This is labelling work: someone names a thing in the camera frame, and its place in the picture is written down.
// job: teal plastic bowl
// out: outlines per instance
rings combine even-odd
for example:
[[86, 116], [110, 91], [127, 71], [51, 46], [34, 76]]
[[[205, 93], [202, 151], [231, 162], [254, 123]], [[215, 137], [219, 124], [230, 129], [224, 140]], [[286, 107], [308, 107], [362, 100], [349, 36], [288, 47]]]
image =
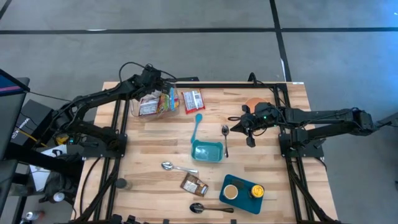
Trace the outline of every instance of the teal plastic bowl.
[[192, 158], [203, 162], [219, 162], [223, 159], [223, 143], [194, 140]]

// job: computer monitor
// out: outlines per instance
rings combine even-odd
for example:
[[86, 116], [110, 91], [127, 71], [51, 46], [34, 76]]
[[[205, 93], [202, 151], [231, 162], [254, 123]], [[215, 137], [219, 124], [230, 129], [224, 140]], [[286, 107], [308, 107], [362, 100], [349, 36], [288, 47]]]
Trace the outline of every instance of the computer monitor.
[[30, 91], [30, 88], [0, 69], [0, 96], [20, 94]]

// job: butcher block tabletop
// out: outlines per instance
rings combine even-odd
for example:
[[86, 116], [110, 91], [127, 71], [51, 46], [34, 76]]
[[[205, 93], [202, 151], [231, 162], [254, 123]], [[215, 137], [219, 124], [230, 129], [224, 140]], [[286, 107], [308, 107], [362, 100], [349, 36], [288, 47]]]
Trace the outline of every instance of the butcher block tabletop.
[[[105, 82], [103, 88], [116, 86], [117, 82]], [[310, 110], [303, 83], [287, 83], [291, 107]], [[294, 208], [289, 186], [285, 159], [280, 155], [278, 127], [269, 128], [263, 135], [255, 137], [256, 147], [246, 145], [246, 136], [229, 132], [229, 157], [219, 163], [194, 161], [191, 157], [190, 142], [195, 127], [195, 115], [201, 113], [203, 120], [198, 125], [196, 139], [222, 142], [221, 127], [232, 128], [236, 121], [228, 121], [230, 116], [241, 116], [241, 106], [251, 98], [263, 98], [274, 104], [274, 94], [267, 88], [201, 88], [206, 109], [196, 113], [185, 113], [181, 92], [194, 88], [179, 88], [179, 113], [169, 118], [143, 121], [129, 111], [126, 134], [128, 143], [126, 154], [121, 159], [119, 178], [132, 182], [130, 190], [116, 189], [113, 213], [124, 220], [129, 215], [137, 221], [162, 223], [295, 223]], [[98, 107], [95, 125], [111, 126], [115, 102]], [[118, 127], [121, 125], [124, 103], [121, 103]], [[95, 158], [85, 161], [81, 175], [75, 208], [79, 211], [80, 192], [83, 181]], [[180, 188], [186, 175], [179, 170], [164, 170], [163, 161], [176, 166], [199, 171], [197, 177], [209, 186], [204, 197], [193, 195]], [[104, 159], [95, 165], [90, 174], [83, 197], [83, 210], [98, 192]], [[333, 219], [337, 219], [333, 198], [325, 167], [314, 158], [303, 158], [308, 188], [319, 206]], [[219, 201], [221, 186], [227, 174], [260, 184], [264, 187], [261, 212], [258, 215], [234, 208], [234, 213], [205, 210], [201, 214], [190, 211], [192, 203], [199, 202], [209, 208], [229, 208]], [[305, 206], [301, 194], [302, 216], [306, 219]], [[105, 218], [108, 194], [101, 206], [101, 218]]]

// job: clear plastic container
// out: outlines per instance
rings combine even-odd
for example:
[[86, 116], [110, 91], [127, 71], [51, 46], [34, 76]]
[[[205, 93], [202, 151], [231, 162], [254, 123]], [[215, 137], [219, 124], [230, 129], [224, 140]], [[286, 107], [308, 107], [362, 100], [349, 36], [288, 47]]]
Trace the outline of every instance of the clear plastic container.
[[131, 100], [131, 114], [145, 121], [166, 118], [179, 114], [180, 98], [175, 83], [170, 85], [168, 93], [154, 91], [141, 98]]

